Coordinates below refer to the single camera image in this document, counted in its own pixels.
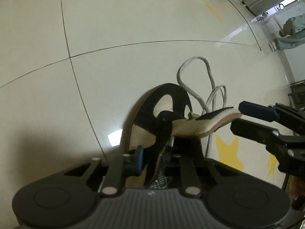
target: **tile floor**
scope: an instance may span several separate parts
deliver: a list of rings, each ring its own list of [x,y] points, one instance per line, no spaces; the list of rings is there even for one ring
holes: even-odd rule
[[[22,186],[83,159],[104,158],[101,148],[111,158],[116,149],[107,136],[121,129],[142,93],[176,83],[189,57],[209,60],[216,85],[227,86],[228,106],[288,104],[280,56],[250,23],[253,16],[229,1],[0,0],[0,228],[17,225],[11,201]],[[208,97],[202,62],[182,78]],[[283,174],[272,172],[263,145],[234,140],[229,126],[215,137],[238,149],[243,171],[281,186]],[[210,157],[218,160],[223,152],[216,141]]]

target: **gray pants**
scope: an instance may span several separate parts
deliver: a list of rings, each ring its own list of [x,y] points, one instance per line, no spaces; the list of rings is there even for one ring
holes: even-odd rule
[[[286,38],[276,38],[274,40],[278,50],[292,49],[305,44],[305,30],[290,35]]]

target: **yellow star sticker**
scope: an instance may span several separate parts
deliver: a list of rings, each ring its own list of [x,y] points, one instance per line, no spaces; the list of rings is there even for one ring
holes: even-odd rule
[[[216,135],[215,141],[219,155],[219,162],[229,165],[232,168],[243,170],[244,166],[237,157],[238,152],[238,137],[232,141],[231,145],[227,145],[222,139]]]
[[[269,172],[268,176],[272,175],[274,177],[275,175],[275,167],[277,165],[278,161],[274,155],[269,153],[269,161],[268,161],[268,167],[269,167]]]

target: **person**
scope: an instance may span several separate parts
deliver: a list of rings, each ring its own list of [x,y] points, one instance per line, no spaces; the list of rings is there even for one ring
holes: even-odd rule
[[[269,42],[273,52],[292,49],[305,44],[305,14],[288,19],[283,27],[278,22],[277,24],[280,27],[279,34],[281,37]]]

